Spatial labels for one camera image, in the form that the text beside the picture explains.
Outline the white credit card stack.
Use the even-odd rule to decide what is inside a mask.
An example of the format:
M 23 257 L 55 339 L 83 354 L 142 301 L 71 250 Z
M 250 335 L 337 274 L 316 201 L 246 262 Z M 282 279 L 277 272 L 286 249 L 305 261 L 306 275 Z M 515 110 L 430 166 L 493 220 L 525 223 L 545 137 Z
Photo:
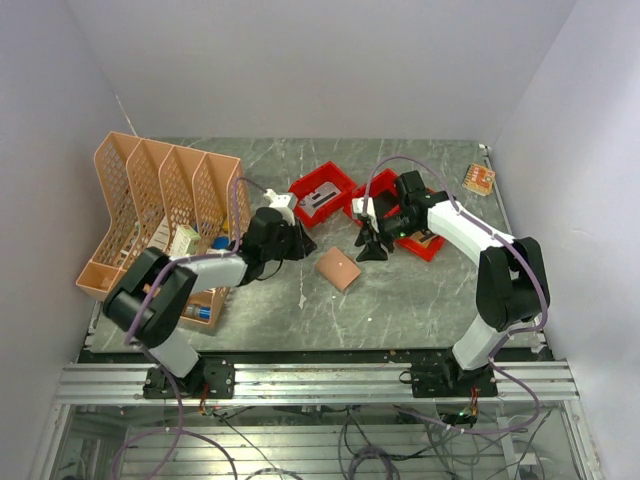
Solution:
M 313 217 L 322 207 L 326 206 L 330 200 L 337 197 L 340 193 L 340 189 L 332 182 L 325 182 L 314 191 L 308 193 L 299 202 L 299 206 L 306 215 Z

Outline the brown item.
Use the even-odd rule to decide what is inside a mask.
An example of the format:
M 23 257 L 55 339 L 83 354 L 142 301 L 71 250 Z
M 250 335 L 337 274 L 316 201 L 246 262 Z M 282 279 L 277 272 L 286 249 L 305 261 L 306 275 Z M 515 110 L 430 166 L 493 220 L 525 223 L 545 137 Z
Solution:
M 420 246 L 426 247 L 435 237 L 436 234 L 434 234 L 430 230 L 420 230 L 414 233 L 411 236 L 411 239 Z

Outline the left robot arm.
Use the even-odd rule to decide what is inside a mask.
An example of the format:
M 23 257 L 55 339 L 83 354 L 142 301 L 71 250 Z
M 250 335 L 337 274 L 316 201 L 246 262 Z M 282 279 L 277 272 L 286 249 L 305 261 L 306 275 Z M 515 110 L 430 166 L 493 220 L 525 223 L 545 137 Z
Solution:
M 172 258 L 158 248 L 141 253 L 108 293 L 102 313 L 158 363 L 182 397 L 215 385 L 206 360 L 178 331 L 191 295 L 248 285 L 262 278 L 271 261 L 298 261 L 317 249 L 297 219 L 261 207 L 241 239 L 211 254 Z

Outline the red bin front pair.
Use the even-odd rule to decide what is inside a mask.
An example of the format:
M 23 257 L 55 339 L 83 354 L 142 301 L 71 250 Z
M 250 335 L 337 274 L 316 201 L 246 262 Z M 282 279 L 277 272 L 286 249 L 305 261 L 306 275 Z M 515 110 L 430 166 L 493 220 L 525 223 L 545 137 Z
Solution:
M 375 212 L 379 217 L 388 217 L 400 213 L 399 199 L 395 187 L 395 179 L 398 175 L 387 168 L 378 173 L 370 187 L 370 200 L 373 201 Z M 366 184 L 355 188 L 351 193 L 351 199 L 343 207 L 343 213 L 357 224 L 361 224 L 353 216 L 351 200 L 363 197 Z

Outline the red bin with cards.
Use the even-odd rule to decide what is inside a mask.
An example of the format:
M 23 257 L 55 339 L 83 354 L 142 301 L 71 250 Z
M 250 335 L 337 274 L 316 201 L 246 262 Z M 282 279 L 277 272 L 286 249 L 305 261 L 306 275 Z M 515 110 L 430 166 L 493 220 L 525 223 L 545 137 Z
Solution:
M 324 223 L 351 199 L 356 183 L 335 163 L 329 161 L 294 181 L 289 187 L 298 202 L 294 214 L 311 229 Z

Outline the red bin pair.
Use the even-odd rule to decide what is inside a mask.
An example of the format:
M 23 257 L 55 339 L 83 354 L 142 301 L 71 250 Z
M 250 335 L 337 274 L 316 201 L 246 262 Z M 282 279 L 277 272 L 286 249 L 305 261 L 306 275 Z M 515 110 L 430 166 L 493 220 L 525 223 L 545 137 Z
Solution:
M 387 168 L 378 173 L 370 187 L 370 200 L 373 201 L 375 212 L 379 217 L 388 217 L 400 213 L 399 199 L 395 187 L 395 179 L 398 175 Z M 343 207 L 343 213 L 357 224 L 361 224 L 353 216 L 351 200 L 363 197 L 366 184 L 355 188 L 351 193 L 351 199 Z
M 443 237 L 433 234 L 430 230 L 420 230 L 411 236 L 405 235 L 395 240 L 396 245 L 427 262 L 434 258 L 444 243 Z

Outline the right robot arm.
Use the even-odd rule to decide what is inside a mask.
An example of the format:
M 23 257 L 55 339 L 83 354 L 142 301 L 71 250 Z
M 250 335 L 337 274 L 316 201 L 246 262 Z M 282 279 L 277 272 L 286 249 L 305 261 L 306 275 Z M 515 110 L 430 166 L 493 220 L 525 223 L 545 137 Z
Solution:
M 432 192 L 418 171 L 395 181 L 399 211 L 385 216 L 367 196 L 352 201 L 361 224 L 357 259 L 385 261 L 395 241 L 428 231 L 455 246 L 477 267 L 477 314 L 465 334 L 438 362 L 414 365 L 408 383 L 417 398 L 493 394 L 490 359 L 509 334 L 529 329 L 550 303 L 539 243 L 517 239 L 469 213 L 445 191 Z

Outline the brown leather card holder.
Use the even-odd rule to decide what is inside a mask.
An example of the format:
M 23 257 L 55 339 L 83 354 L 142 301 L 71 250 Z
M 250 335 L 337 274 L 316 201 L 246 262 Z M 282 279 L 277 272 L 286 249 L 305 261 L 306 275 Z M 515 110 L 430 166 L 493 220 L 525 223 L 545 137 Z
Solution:
M 335 246 L 318 259 L 315 267 L 340 292 L 344 292 L 361 275 L 360 268 Z

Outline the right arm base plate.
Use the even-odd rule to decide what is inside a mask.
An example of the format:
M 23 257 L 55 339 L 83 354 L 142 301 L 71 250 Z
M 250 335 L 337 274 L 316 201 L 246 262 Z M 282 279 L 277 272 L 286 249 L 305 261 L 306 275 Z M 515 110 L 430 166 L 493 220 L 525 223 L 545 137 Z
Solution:
M 411 387 L 414 398 L 495 397 L 498 390 L 493 370 L 482 367 L 461 370 L 450 363 L 412 364 L 398 377 L 401 384 Z

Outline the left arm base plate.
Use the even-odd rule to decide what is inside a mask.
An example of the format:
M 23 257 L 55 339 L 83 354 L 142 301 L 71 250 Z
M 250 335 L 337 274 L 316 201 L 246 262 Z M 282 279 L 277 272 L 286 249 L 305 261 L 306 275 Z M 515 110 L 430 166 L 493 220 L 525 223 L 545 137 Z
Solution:
M 231 399 L 235 388 L 236 370 L 221 359 L 200 359 L 184 378 L 173 376 L 182 398 Z M 142 388 L 144 399 L 169 399 L 174 389 L 161 367 L 147 371 Z

